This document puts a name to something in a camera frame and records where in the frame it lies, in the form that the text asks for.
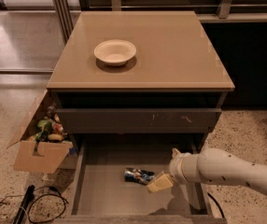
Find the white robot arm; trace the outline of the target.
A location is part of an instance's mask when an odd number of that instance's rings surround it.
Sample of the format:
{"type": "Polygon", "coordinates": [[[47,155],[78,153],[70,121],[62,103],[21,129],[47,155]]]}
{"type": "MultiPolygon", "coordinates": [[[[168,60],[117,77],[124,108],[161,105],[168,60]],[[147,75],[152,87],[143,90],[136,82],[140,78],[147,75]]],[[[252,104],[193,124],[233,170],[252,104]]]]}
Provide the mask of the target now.
{"type": "Polygon", "coordinates": [[[267,196],[267,165],[242,160],[219,148],[208,148],[199,154],[173,148],[169,172],[156,175],[147,188],[157,192],[175,183],[244,186],[267,196]]]}

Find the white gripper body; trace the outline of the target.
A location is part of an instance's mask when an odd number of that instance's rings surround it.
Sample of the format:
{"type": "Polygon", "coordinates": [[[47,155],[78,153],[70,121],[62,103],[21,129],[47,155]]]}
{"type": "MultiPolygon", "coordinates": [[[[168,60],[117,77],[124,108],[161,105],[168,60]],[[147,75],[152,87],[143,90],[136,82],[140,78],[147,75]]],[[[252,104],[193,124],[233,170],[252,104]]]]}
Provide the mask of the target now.
{"type": "Polygon", "coordinates": [[[197,169],[198,157],[198,154],[181,153],[176,158],[170,160],[169,172],[176,183],[200,182],[197,169]]]}

